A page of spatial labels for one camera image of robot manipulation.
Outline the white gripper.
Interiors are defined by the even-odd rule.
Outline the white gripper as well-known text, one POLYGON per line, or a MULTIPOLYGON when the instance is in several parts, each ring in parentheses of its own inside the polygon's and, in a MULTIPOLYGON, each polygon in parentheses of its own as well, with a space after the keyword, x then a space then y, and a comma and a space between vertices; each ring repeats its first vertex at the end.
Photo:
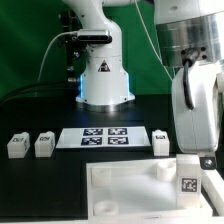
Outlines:
MULTIPOLYGON (((218 148, 222 120, 222 95, 218 90, 217 75, 220 63, 196 62, 189 69, 189 86, 193 109, 185 103, 183 89, 184 69, 172 82, 172 106, 177 143, 184 153, 215 152, 218 148)), ((216 157, 200 157, 203 170, 216 168, 216 157)))

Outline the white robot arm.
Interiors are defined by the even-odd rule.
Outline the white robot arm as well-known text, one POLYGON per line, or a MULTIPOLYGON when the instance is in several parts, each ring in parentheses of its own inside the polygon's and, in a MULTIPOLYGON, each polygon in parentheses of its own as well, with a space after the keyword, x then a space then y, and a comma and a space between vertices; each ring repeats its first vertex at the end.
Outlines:
POLYGON ((224 60, 224 0, 62 0, 78 18, 87 54, 77 103, 112 111, 147 93, 156 75, 171 90, 179 149, 216 166, 224 60))

